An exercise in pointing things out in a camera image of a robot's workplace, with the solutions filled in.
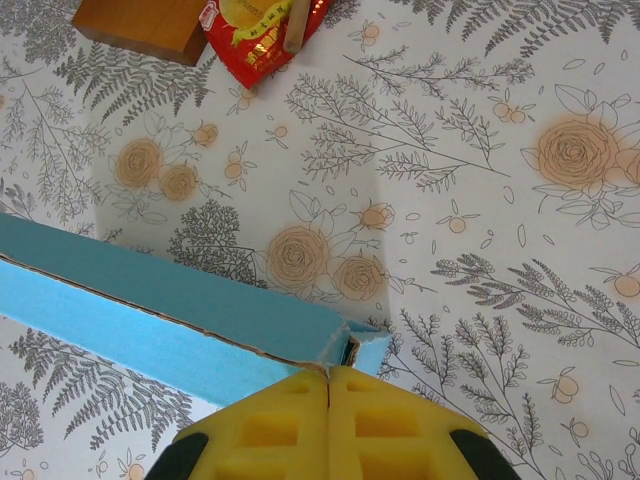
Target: blue cardboard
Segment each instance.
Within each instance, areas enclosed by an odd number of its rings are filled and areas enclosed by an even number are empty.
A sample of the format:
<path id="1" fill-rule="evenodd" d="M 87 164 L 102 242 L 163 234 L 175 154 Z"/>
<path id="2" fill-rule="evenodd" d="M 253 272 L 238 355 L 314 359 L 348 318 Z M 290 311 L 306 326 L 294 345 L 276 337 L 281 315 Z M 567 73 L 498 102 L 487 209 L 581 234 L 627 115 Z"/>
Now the blue cardboard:
<path id="1" fill-rule="evenodd" d="M 0 286 L 0 313 L 220 406 L 300 368 L 375 373 L 389 342 L 325 307 L 5 214 Z"/>

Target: red plastic bag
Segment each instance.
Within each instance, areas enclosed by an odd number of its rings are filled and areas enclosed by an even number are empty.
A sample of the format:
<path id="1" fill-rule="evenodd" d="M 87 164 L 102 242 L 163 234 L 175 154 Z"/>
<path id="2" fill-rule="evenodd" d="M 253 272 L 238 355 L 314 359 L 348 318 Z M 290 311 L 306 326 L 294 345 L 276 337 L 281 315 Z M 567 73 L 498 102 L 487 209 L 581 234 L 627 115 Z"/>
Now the red plastic bag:
<path id="1" fill-rule="evenodd" d="M 330 3 L 312 1 L 304 42 L 318 29 Z M 291 0 L 209 0 L 200 14 L 209 43 L 245 88 L 293 58 L 283 48 L 290 7 Z"/>

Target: table surface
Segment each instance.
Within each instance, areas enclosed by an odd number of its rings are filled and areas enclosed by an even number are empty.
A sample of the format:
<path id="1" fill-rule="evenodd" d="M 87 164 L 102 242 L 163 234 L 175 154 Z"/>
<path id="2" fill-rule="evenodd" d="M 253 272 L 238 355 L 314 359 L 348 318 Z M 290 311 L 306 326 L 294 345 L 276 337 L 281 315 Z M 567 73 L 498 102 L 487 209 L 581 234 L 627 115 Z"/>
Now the table surface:
<path id="1" fill-rule="evenodd" d="M 0 3 L 0 211 L 388 328 L 523 479 L 640 478 L 635 3 L 342 0 L 252 90 L 77 4 Z M 0 328 L 3 478 L 141 479 L 215 410 Z"/>

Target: printed orange rose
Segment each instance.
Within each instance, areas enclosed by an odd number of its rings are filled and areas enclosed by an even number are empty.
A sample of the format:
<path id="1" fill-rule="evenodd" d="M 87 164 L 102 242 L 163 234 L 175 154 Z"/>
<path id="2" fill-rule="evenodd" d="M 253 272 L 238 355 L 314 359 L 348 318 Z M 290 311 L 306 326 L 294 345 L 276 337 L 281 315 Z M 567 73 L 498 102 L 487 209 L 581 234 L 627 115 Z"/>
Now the printed orange rose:
<path id="1" fill-rule="evenodd" d="M 325 238 L 305 227 L 293 227 L 279 233 L 269 244 L 267 271 L 287 290 L 312 285 L 325 272 L 329 245 Z"/>
<path id="2" fill-rule="evenodd" d="M 336 288 L 350 300 L 369 300 L 383 282 L 380 268 L 374 260 L 365 257 L 349 257 L 333 276 Z"/>
<path id="3" fill-rule="evenodd" d="M 629 180 L 640 184 L 640 150 L 621 150 L 616 155 L 616 163 L 625 171 Z"/>
<path id="4" fill-rule="evenodd" d="M 162 151 L 151 140 L 140 139 L 124 147 L 116 162 L 115 175 L 124 186 L 141 188 L 158 175 Z"/>
<path id="5" fill-rule="evenodd" d="M 169 167 L 160 178 L 160 189 L 169 200 L 186 200 L 197 184 L 196 172 L 186 165 Z"/>
<path id="6" fill-rule="evenodd" d="M 602 180 L 618 153 L 608 130 L 577 120 L 550 128 L 538 148 L 540 173 L 553 183 L 576 190 Z"/>
<path id="7" fill-rule="evenodd" d="M 200 147 L 210 147 L 218 138 L 218 127 L 212 124 L 202 125 L 193 132 L 193 141 Z"/>
<path id="8" fill-rule="evenodd" d="M 358 213 L 360 225 L 364 228 L 374 230 L 384 230 L 393 222 L 396 212 L 387 203 L 376 203 L 371 205 L 364 212 Z"/>

